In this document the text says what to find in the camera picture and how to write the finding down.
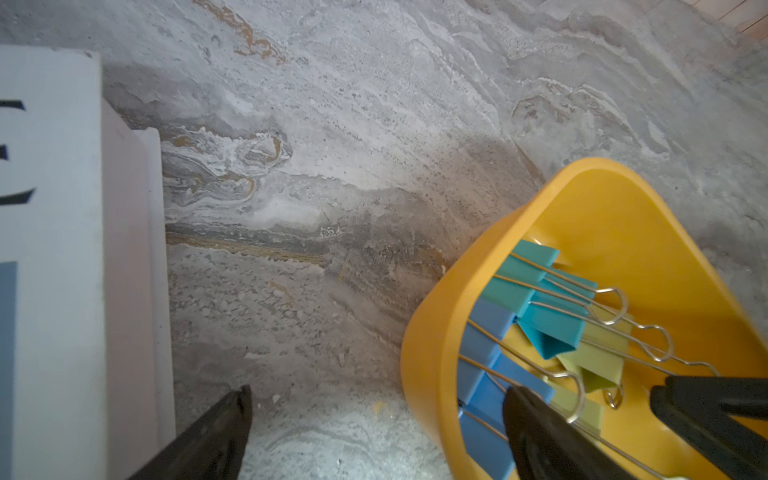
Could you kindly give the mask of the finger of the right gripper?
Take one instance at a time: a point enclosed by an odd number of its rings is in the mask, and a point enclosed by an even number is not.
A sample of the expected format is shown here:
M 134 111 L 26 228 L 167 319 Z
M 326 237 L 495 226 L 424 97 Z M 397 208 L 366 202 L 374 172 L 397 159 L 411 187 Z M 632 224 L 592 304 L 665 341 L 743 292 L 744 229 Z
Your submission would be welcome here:
M 650 391 L 653 414 L 731 479 L 767 477 L 767 437 L 736 417 L 767 418 L 767 380 L 669 376 Z

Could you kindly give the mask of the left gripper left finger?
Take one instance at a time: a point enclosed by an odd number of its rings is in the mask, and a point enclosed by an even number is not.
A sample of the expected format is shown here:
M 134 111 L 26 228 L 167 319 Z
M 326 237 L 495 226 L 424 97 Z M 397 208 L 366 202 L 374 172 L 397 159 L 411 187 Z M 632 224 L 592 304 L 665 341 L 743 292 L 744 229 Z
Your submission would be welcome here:
M 252 419 L 252 391 L 244 385 L 224 395 L 130 479 L 236 479 Z

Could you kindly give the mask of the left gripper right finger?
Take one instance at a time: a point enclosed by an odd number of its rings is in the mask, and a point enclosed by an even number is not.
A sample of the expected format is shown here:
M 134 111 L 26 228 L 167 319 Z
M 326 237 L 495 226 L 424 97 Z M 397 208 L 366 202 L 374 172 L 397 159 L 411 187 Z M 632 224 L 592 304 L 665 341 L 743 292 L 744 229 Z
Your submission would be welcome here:
M 521 479 L 632 477 L 526 387 L 507 389 L 503 422 Z

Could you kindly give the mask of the blue binder clip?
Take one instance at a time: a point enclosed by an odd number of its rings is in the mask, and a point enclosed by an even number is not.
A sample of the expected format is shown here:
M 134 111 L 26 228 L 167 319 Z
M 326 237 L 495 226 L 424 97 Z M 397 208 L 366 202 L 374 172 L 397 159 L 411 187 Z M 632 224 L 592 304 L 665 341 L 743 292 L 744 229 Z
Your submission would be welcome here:
M 464 329 L 462 341 L 459 349 L 472 349 L 472 350 L 491 350 L 497 349 L 500 353 L 504 354 L 508 359 L 517 363 L 519 366 L 532 373 L 539 379 L 554 380 L 554 379 L 571 379 L 575 382 L 577 387 L 577 394 L 575 404 L 573 406 L 564 406 L 564 416 L 570 423 L 578 420 L 584 412 L 586 407 L 585 389 L 580 377 L 576 374 L 568 372 L 551 372 L 543 367 L 537 365 L 532 360 L 523 356 L 521 353 L 515 351 L 511 346 L 506 345 L 503 342 L 503 337 L 509 332 L 511 327 L 516 323 L 516 314 L 504 307 L 493 304 L 487 300 L 479 299 L 476 301 L 473 309 L 470 313 L 467 325 Z M 509 387 L 512 385 L 522 386 L 516 381 L 506 378 L 506 382 L 509 383 Z M 554 404 L 554 396 L 547 405 Z
M 460 351 L 457 365 L 459 424 L 468 455 L 492 479 L 506 479 L 515 461 L 508 445 L 503 404 L 510 378 L 545 403 L 554 389 L 497 349 Z

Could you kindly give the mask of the yellow plastic storage box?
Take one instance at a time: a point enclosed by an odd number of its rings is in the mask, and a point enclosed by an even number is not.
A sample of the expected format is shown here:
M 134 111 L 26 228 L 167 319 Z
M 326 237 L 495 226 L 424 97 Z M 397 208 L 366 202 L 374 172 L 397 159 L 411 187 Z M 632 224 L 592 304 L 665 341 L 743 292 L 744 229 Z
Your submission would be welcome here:
M 492 479 L 468 455 L 458 418 L 459 349 L 477 300 L 516 314 L 503 337 L 506 345 L 548 371 L 572 373 L 556 356 L 542 358 L 519 325 L 533 292 L 493 279 L 521 240 L 557 249 L 560 270 L 622 290 L 635 321 L 659 325 L 672 336 L 674 356 L 707 362 L 720 377 L 767 380 L 764 341 L 663 200 L 628 168 L 602 158 L 582 159 L 486 230 L 426 296 L 406 329 L 404 394 L 454 478 Z M 673 375 L 626 361 L 619 408 L 605 399 L 607 390 L 585 391 L 586 407 L 573 423 L 563 407 L 575 404 L 575 382 L 546 380 L 555 390 L 554 404 L 548 406 L 633 477 L 729 478 L 659 420 L 649 404 L 651 389 L 669 376 L 717 376 L 677 362 L 666 367 Z

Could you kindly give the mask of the LOEWE magazine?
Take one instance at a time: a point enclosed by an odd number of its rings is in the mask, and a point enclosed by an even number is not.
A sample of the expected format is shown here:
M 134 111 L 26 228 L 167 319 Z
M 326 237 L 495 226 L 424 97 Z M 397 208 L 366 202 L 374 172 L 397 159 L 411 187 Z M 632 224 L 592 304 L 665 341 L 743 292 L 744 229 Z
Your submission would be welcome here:
M 126 479 L 176 435 L 161 140 L 88 50 L 1 49 L 1 475 Z

